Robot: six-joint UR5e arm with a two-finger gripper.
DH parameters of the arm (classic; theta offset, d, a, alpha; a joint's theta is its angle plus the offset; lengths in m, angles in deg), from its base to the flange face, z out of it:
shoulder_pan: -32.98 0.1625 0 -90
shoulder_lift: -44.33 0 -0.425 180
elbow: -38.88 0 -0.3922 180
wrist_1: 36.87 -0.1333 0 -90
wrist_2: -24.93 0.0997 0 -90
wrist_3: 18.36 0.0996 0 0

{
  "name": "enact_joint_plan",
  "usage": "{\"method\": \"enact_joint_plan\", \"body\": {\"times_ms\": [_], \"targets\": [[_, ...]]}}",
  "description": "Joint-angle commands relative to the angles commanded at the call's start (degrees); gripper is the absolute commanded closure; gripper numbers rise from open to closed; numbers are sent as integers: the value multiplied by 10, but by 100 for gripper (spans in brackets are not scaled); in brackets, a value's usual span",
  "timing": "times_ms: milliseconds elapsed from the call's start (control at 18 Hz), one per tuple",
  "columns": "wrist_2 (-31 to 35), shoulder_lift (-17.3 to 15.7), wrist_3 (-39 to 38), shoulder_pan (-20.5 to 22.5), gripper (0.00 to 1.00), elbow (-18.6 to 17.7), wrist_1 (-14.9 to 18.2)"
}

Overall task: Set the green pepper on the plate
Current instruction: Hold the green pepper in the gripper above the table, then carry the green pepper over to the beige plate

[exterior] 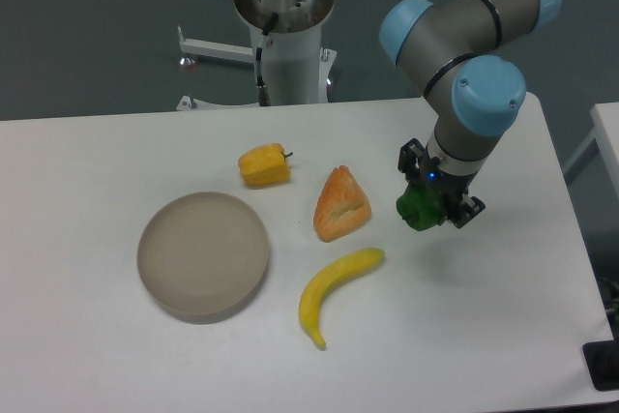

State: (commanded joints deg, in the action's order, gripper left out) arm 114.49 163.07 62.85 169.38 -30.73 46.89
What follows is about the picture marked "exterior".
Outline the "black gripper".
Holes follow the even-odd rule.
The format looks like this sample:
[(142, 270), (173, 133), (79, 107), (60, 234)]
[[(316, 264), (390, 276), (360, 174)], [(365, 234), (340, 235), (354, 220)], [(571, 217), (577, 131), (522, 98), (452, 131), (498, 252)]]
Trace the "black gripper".
[(399, 149), (398, 171), (409, 185), (431, 188), (447, 208), (447, 219), (462, 229), (486, 208), (476, 196), (468, 195), (473, 178), (473, 163), (444, 151), (437, 141), (426, 146), (412, 138)]

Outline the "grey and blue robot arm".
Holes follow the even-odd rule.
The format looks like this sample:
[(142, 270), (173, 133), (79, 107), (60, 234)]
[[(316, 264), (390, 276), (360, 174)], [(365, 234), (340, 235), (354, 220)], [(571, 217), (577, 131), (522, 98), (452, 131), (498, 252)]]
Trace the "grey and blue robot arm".
[[(249, 59), (262, 106), (326, 98), (321, 28), (335, 0), (234, 0), (251, 34)], [(437, 114), (427, 142), (398, 155), (407, 187), (400, 217), (423, 231), (463, 227), (484, 209), (469, 187), (524, 102), (520, 70), (495, 50), (553, 20), (562, 0), (456, 0), (436, 7), (402, 0), (383, 19), (379, 41)]]

